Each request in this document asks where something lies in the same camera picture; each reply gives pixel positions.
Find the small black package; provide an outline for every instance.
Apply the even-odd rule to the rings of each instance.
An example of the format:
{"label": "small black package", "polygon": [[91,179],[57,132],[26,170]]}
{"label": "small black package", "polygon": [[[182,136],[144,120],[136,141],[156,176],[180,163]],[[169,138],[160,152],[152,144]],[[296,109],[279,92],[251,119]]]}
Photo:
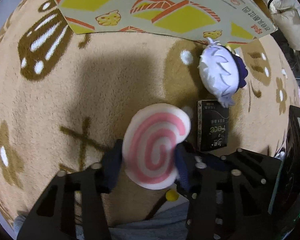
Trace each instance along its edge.
{"label": "small black package", "polygon": [[229,132],[229,108],[223,108],[217,100],[198,101],[198,139],[201,152],[227,146]]}

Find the pink spiral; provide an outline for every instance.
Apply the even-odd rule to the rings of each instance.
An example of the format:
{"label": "pink spiral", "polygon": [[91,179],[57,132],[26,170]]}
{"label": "pink spiral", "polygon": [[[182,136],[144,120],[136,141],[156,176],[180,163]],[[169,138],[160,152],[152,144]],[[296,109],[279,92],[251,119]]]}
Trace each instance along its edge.
{"label": "pink spiral", "polygon": [[[174,168],[174,158],[173,158],[173,150],[177,143],[177,135],[167,128],[161,128],[156,130],[153,134],[149,136],[146,142],[146,148],[144,152],[144,164],[145,167],[150,171],[157,171],[166,163],[167,158],[169,160],[169,164],[167,169],[157,177],[150,177],[140,169],[138,165],[138,155],[140,152],[139,144],[144,133],[154,124],[168,122],[175,125],[178,129],[179,135],[184,136],[186,134],[186,127],[183,121],[176,115],[171,113],[155,113],[150,117],[146,118],[135,130],[132,141],[129,147],[129,153],[125,157],[125,161],[127,163],[127,168],[134,173],[136,178],[142,182],[147,184],[156,184],[164,181],[168,178]],[[168,138],[170,141],[170,150],[167,150],[165,145],[160,145],[160,158],[158,163],[153,163],[151,155],[153,152],[154,144],[160,138]]]}

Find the flower pattern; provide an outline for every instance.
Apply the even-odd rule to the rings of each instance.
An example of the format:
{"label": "flower pattern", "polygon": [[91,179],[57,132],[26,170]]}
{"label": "flower pattern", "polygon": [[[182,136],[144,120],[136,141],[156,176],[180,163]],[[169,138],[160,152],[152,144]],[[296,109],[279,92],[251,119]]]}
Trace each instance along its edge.
{"label": "flower pattern", "polygon": [[279,114],[282,114],[286,112],[287,92],[283,88],[282,79],[277,77],[275,80],[277,82],[276,101],[279,104]]}
{"label": "flower pattern", "polygon": [[23,172],[24,163],[9,143],[9,129],[5,121],[0,124],[0,167],[6,182],[22,188],[17,172]]}

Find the fleece blanket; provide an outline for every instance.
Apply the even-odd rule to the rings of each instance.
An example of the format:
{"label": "fleece blanket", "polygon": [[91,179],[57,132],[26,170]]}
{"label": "fleece blanket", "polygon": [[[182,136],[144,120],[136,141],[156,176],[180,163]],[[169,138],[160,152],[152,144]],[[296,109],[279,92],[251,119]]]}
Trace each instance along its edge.
{"label": "fleece blanket", "polygon": [[[31,209],[58,170],[100,161],[145,106],[185,109],[188,140],[196,142],[197,101],[213,98],[197,68],[202,44],[130,31],[75,35],[54,0],[23,0],[7,19],[0,31],[0,211],[9,223]],[[238,53],[247,85],[234,95],[228,146],[214,153],[242,147],[273,156],[285,142],[289,105],[299,106],[297,82],[271,36]],[[103,195],[109,225],[144,219],[163,192],[136,185],[123,167]]]}

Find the red logo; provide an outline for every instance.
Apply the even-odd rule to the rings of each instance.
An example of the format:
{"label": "red logo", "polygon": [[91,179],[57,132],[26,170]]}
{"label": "red logo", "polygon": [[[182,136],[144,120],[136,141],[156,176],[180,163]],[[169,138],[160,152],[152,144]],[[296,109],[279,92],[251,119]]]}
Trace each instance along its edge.
{"label": "red logo", "polygon": [[232,2],[235,5],[240,5],[240,2],[238,0],[230,0],[230,2]]}

